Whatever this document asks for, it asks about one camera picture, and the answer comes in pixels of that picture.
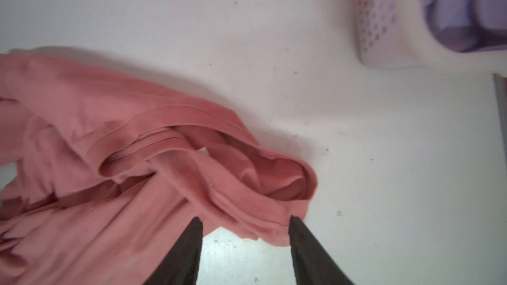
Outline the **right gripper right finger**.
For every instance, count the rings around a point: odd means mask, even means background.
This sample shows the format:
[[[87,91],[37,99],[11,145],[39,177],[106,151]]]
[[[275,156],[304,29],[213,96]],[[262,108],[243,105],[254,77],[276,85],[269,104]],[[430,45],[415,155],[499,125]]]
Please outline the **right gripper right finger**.
[[[354,285],[297,216],[290,218],[289,238],[297,285]]]

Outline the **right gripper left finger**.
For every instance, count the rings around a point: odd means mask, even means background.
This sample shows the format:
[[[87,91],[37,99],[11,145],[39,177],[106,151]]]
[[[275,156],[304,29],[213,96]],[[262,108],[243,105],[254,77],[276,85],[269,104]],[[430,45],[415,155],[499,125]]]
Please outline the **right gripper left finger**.
[[[144,285],[195,285],[198,280],[203,223],[194,217]]]

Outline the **pink t shirt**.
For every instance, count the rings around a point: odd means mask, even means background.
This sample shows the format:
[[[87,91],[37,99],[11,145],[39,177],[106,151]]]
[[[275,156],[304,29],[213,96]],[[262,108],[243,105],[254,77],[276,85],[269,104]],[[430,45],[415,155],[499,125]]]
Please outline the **pink t shirt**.
[[[47,55],[1,56],[2,284],[142,284],[189,222],[286,246],[317,187],[231,110]]]

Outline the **white plastic laundry basket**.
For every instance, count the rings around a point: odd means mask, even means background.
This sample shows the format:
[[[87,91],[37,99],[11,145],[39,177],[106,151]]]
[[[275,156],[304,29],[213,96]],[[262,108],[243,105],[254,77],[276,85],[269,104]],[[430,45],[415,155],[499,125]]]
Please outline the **white plastic laundry basket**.
[[[421,0],[353,0],[362,64],[374,69],[427,65],[452,73],[505,73],[506,51],[456,53],[430,33]]]

